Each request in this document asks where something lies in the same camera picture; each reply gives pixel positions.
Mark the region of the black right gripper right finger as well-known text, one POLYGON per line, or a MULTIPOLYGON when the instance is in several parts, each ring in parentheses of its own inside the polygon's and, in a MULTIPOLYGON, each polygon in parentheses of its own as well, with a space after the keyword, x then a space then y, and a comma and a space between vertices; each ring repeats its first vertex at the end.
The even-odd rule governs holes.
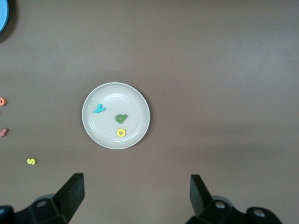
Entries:
POLYGON ((200 175, 190 177, 190 201, 194 211, 188 224, 280 224, 270 210, 250 207, 245 213, 237 210, 227 198, 212 196, 200 175))

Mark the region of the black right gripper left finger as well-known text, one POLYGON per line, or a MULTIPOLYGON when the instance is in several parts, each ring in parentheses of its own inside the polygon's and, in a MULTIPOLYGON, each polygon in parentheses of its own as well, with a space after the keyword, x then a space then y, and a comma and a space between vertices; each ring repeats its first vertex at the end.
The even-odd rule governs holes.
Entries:
POLYGON ((25 209, 0 207, 2 224, 68 224, 85 197, 84 174, 75 173, 54 195, 41 196, 25 209))

